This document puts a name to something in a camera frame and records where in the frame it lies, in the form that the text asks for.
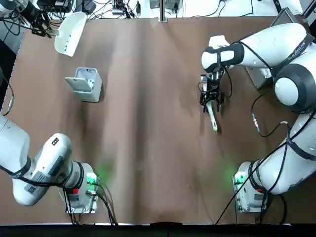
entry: brown cardboard surface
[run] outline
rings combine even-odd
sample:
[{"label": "brown cardboard surface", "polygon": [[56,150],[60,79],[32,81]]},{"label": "brown cardboard surface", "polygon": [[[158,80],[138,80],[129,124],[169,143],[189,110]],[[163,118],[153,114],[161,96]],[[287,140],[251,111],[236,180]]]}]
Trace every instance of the brown cardboard surface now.
[{"label": "brown cardboard surface", "polygon": [[[72,58],[58,54],[54,41],[26,32],[11,84],[15,101],[9,118],[30,136],[29,156],[61,132],[73,143],[73,159],[88,162],[113,195],[121,223],[215,222],[232,196],[232,175],[246,160],[264,157],[285,129],[264,139],[250,106],[259,95],[246,71],[230,70],[233,95],[217,113],[212,130],[199,106],[200,59],[209,38],[233,42],[268,27],[273,17],[94,20],[83,31]],[[64,77],[77,67],[97,68],[103,80],[99,103],[81,102]],[[229,81],[221,82],[229,91]],[[296,116],[269,92],[255,108],[264,132]],[[12,182],[0,172],[1,224],[69,222],[56,187],[33,207],[18,205]],[[315,199],[306,197],[310,203]],[[238,215],[240,223],[253,215]],[[107,222],[98,214],[84,223]],[[220,223],[234,223],[231,205]]]}]

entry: cable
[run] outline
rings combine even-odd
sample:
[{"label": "cable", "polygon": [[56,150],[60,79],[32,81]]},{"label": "cable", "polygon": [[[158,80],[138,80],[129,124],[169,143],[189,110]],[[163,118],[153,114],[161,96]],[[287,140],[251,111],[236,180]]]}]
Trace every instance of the cable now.
[{"label": "cable", "polygon": [[223,2],[224,2],[224,6],[222,7],[222,9],[219,11],[219,14],[218,14],[218,16],[220,16],[220,14],[221,14],[221,12],[222,12],[222,10],[224,9],[224,7],[226,6],[226,0],[224,1],[224,0],[222,0]]},{"label": "cable", "polygon": [[[313,119],[314,115],[316,113],[316,108],[314,109],[314,111],[312,112],[312,114],[310,115],[310,117],[307,119],[307,121],[304,123],[304,125],[298,130],[297,133],[295,133],[291,139],[294,139],[295,137],[297,137],[304,129],[305,127],[308,125],[308,123]],[[242,189],[242,187],[245,185],[245,183],[249,180],[250,176],[253,175],[254,172],[256,172],[256,170],[259,168],[259,166],[267,159],[269,158],[274,152],[276,152],[278,149],[280,149],[281,147],[285,146],[286,143],[281,144],[280,146],[278,146],[277,148],[275,148],[273,151],[271,151],[265,158],[263,158],[259,164],[253,169],[253,171],[248,175],[248,177],[246,178],[246,180],[244,181],[244,183],[241,185],[241,187],[237,190],[237,192],[233,195],[233,197],[231,198],[231,200],[228,202],[228,204],[226,205],[226,207],[224,208],[222,214],[220,215],[220,217],[218,218],[218,220],[216,221],[216,225],[218,224],[218,222],[221,220],[222,216],[224,215],[224,213],[226,212],[227,208],[229,207],[229,205],[231,204],[231,202],[234,200],[234,198],[237,196],[237,194],[240,192],[240,190]]]},{"label": "cable", "polygon": [[111,223],[114,223],[116,226],[118,226],[118,222],[116,221],[116,219],[113,217],[112,212],[109,208],[108,202],[104,199],[104,197],[102,197],[102,195],[100,195],[99,193],[96,193],[96,195],[102,200],[102,202],[105,204],[107,210],[108,210],[108,214],[109,214],[109,219]]},{"label": "cable", "polygon": [[261,61],[261,62],[263,62],[263,64],[267,67],[267,68],[269,68],[270,70],[271,70],[271,67],[267,64],[267,62],[265,61],[265,60],[263,60],[263,58],[262,57],[260,57],[252,48],[250,48],[247,44],[245,44],[244,42],[242,42],[242,41],[235,41],[235,42],[233,42],[232,44],[235,44],[235,43],[240,43],[240,44],[242,44],[242,45],[244,45],[246,48],[248,48],[257,58],[259,58],[259,60]]},{"label": "cable", "polygon": [[6,116],[6,115],[8,115],[10,113],[10,111],[12,109],[13,102],[14,102],[14,92],[13,92],[13,89],[12,89],[12,86],[11,86],[10,82],[5,78],[5,76],[3,76],[3,79],[8,84],[8,86],[9,86],[9,88],[11,90],[11,93],[12,93],[11,99],[10,99],[9,104],[8,104],[8,109],[7,109],[6,113],[3,114],[3,116]]},{"label": "cable", "polygon": [[9,29],[9,27],[6,25],[6,21],[3,20],[3,23],[4,23],[4,26],[7,28],[7,30],[8,30],[11,34],[13,34],[13,35],[15,35],[15,36],[18,36],[18,35],[20,34],[21,21],[22,21],[22,18],[20,18],[20,21],[19,21],[19,24],[18,24],[18,26],[19,26],[19,28],[18,28],[18,33],[14,33],[14,32],[11,31],[11,28],[12,28],[12,26],[14,25],[13,22],[12,22],[12,25],[11,25],[10,29]]},{"label": "cable", "polygon": [[238,225],[238,221],[237,221],[237,210],[236,210],[237,206],[236,206],[236,200],[234,198],[234,210],[235,210],[235,220],[236,220],[236,225]]},{"label": "cable", "polygon": [[12,25],[10,26],[10,28],[8,29],[8,32],[6,33],[6,35],[5,35],[4,39],[3,39],[3,42],[5,42],[7,36],[9,35],[9,33],[10,33],[11,29],[12,29],[12,26],[13,26],[13,24],[12,24]]},{"label": "cable", "polygon": [[7,23],[11,23],[11,24],[13,24],[13,25],[20,26],[20,27],[25,28],[25,29],[28,29],[28,30],[32,30],[32,28],[29,28],[29,27],[26,27],[26,26],[23,26],[23,25],[16,24],[15,22],[12,22],[12,21],[6,21],[6,20],[1,20],[1,21],[7,22]]},{"label": "cable", "polygon": [[251,13],[247,13],[247,14],[244,14],[244,15],[239,16],[239,17],[247,16],[247,15],[250,15],[250,14],[253,14],[253,13],[252,12]]},{"label": "cable", "polygon": [[108,193],[109,193],[110,199],[108,199],[108,197],[107,197],[107,195],[106,195],[106,193],[105,193],[105,190],[104,190],[104,188],[102,187],[102,185],[99,184],[99,183],[97,183],[96,185],[102,189],[102,191],[103,191],[103,193],[104,193],[104,197],[105,197],[105,199],[107,200],[107,202],[110,203],[112,214],[113,214],[114,218],[116,219],[116,215],[115,215],[115,212],[114,212],[113,198],[112,198],[112,195],[111,195],[111,192],[110,192],[109,188],[105,185],[105,188],[106,188],[106,190],[107,190]]},{"label": "cable", "polygon": [[200,16],[200,15],[191,16],[191,18],[192,18],[192,17],[206,17],[206,16],[214,15],[214,14],[217,12],[217,10],[218,10],[218,8],[219,8],[219,6],[220,6],[220,4],[221,4],[222,1],[223,1],[223,0],[220,0],[220,1],[218,2],[217,8],[216,8],[216,10],[215,10],[213,13],[208,14],[208,15],[205,15],[205,16]]},{"label": "cable", "polygon": [[239,17],[247,16],[247,15],[250,15],[250,14],[253,15],[253,4],[252,4],[252,0],[251,0],[251,12],[250,12],[250,13],[247,13],[247,14],[244,14],[244,15],[242,15],[242,16],[239,16]]},{"label": "cable", "polygon": [[[65,200],[66,200],[66,190],[65,189],[63,189],[63,192],[64,192],[64,197],[65,197]],[[67,203],[65,202],[65,205],[66,205],[66,211],[67,211],[67,213],[68,213],[68,215],[70,216],[70,219],[71,219],[71,223],[74,225],[74,220],[73,220],[73,216],[71,215],[71,207],[70,207],[70,205],[69,205],[69,209],[68,209],[68,205],[67,205]]]},{"label": "cable", "polygon": [[265,213],[266,213],[266,212],[263,212],[263,208],[264,208],[264,205],[265,205],[265,201],[266,201],[266,199],[267,199],[267,196],[268,196],[268,194],[275,188],[275,186],[277,185],[278,180],[280,179],[280,176],[281,176],[281,174],[282,174],[283,167],[284,167],[284,163],[285,163],[286,152],[287,152],[287,143],[285,144],[283,159],[282,159],[281,167],[280,167],[280,170],[279,170],[279,172],[278,172],[276,181],[275,181],[274,184],[271,186],[271,188],[269,188],[269,190],[263,194],[263,199],[262,199],[262,204],[261,204],[261,212],[260,212],[260,216],[259,216],[260,224],[262,223],[262,221],[263,221],[263,216],[264,216]]},{"label": "cable", "polygon": [[225,72],[227,73],[228,78],[229,78],[229,83],[230,83],[230,85],[231,85],[231,93],[230,93],[228,96],[226,96],[224,93],[223,93],[223,95],[224,95],[226,98],[231,98],[231,96],[232,96],[232,94],[233,94],[232,78],[231,78],[231,75],[229,75],[229,72],[228,72],[228,70],[226,69],[226,67],[224,67],[224,69],[225,69]]},{"label": "cable", "polygon": [[254,122],[254,124],[255,124],[255,126],[256,126],[256,128],[257,128],[257,132],[258,132],[258,134],[259,134],[261,137],[269,137],[270,135],[272,135],[272,134],[277,130],[278,127],[280,127],[280,125],[282,125],[282,124],[288,124],[287,122],[282,121],[282,122],[278,123],[277,126],[275,126],[274,129],[272,129],[272,131],[269,132],[267,135],[262,135],[262,134],[261,134],[260,128],[259,128],[259,125],[258,125],[258,122],[257,122],[257,119],[256,119],[256,116],[255,116],[255,114],[254,114],[254,112],[253,112],[253,108],[254,108],[255,103],[256,103],[262,96],[266,95],[268,92],[269,92],[269,91],[266,91],[266,92],[264,92],[263,94],[259,95],[259,96],[253,101],[253,103],[252,103],[252,105],[251,105],[251,115],[252,115],[252,119],[253,119],[253,122]]}]

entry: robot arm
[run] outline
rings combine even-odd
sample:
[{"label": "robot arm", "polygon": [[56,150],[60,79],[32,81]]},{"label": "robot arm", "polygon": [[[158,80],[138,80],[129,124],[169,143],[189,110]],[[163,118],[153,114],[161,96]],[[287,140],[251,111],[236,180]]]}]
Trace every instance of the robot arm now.
[{"label": "robot arm", "polygon": [[307,36],[302,25],[290,23],[264,29],[231,45],[223,36],[212,37],[202,54],[201,63],[207,73],[214,74],[221,67],[232,65],[267,68],[266,62],[274,68],[295,58],[275,75],[275,93],[279,101],[291,110],[305,111],[316,99],[316,69],[313,65],[316,45],[306,43]]},{"label": "robot arm", "polygon": [[33,27],[32,33],[51,38],[50,20],[45,12],[37,9],[29,0],[0,0],[0,17],[17,10]]},{"label": "robot arm", "polygon": [[[274,90],[279,101],[293,111],[308,111],[315,109],[316,101],[316,45],[308,37],[304,27],[296,23],[267,28],[231,45],[223,36],[212,37],[202,55],[202,66],[214,79],[214,74],[231,65],[267,68],[268,64],[277,68]],[[235,192],[243,185],[237,194],[239,212],[261,212],[267,190],[275,195],[287,192],[316,171],[316,118],[309,117],[307,113],[300,115],[291,128],[289,137],[310,120],[291,141],[296,147],[287,145],[285,150],[282,146],[260,166],[260,159],[241,164],[233,176]]]},{"label": "robot arm", "polygon": [[70,160],[72,144],[63,134],[46,141],[34,160],[28,157],[30,138],[16,124],[0,115],[0,169],[12,178],[13,194],[21,205],[35,205],[49,186],[59,184],[67,189],[73,208],[84,208],[92,202],[88,180],[96,175],[90,165]]}]

